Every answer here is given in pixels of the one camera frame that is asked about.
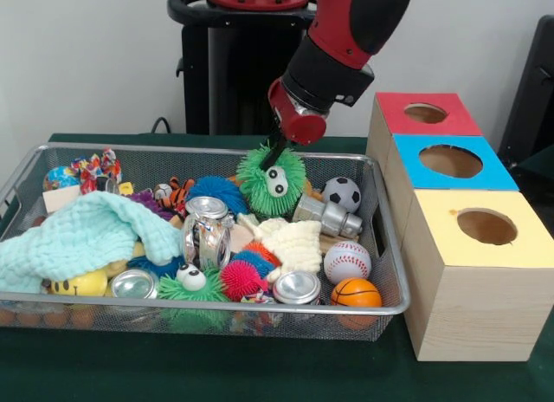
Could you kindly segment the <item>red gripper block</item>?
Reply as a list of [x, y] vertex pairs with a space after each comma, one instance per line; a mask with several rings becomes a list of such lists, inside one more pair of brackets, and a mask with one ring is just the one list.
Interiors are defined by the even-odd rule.
[[269, 136], [264, 142], [267, 152], [260, 162], [264, 171], [275, 165], [288, 141], [307, 146], [320, 140], [326, 130], [326, 115], [295, 100], [287, 92], [281, 78], [271, 84], [267, 96], [284, 136]]

